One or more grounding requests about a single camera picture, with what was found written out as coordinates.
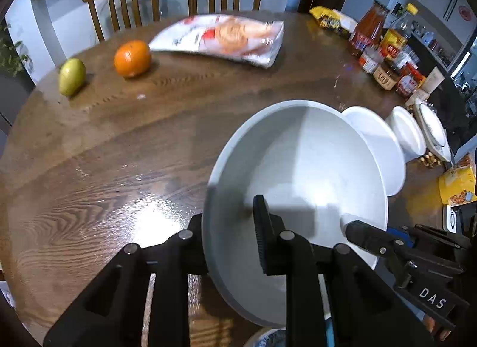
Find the pear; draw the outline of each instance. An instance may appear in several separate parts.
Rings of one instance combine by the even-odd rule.
[[[58,90],[61,95],[70,97],[84,84],[86,67],[76,58],[68,59],[60,69]]]

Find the spice jar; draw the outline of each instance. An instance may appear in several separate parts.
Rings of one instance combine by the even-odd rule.
[[[425,76],[423,76],[411,63],[401,69],[401,78],[397,83],[397,92],[405,99],[409,99],[411,95],[423,84]]]
[[[373,76],[376,82],[385,90],[392,89],[400,78],[399,70],[388,60],[377,66]]]
[[[384,56],[379,51],[372,47],[366,47],[358,62],[368,74],[372,74],[383,60]]]

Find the small bottle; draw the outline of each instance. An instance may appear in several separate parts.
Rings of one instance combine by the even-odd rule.
[[[407,4],[406,12],[391,24],[380,44],[381,54],[385,58],[395,59],[406,45],[407,39],[411,37],[412,21],[416,14],[417,8],[413,4]]]
[[[384,60],[373,72],[373,77],[383,89],[389,91],[399,81],[399,69],[388,60]]]

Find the condiment jar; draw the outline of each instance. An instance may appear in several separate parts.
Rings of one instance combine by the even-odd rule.
[[[358,62],[368,74],[372,74],[383,60],[384,56],[379,51],[372,47],[366,47]]]
[[[417,83],[411,75],[402,76],[396,86],[396,91],[405,99],[409,99],[416,89]]]
[[[353,56],[359,56],[368,45],[379,44],[382,26],[389,9],[374,0],[373,6],[358,22],[354,32],[348,40],[348,48]]]
[[[388,60],[377,66],[373,76],[376,82],[385,90],[392,89],[400,78],[399,70]]]

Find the bottle cap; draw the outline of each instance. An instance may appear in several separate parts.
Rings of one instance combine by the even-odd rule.
[[[415,16],[418,12],[417,8],[413,4],[407,4],[406,5],[406,10],[411,13],[413,16]]]

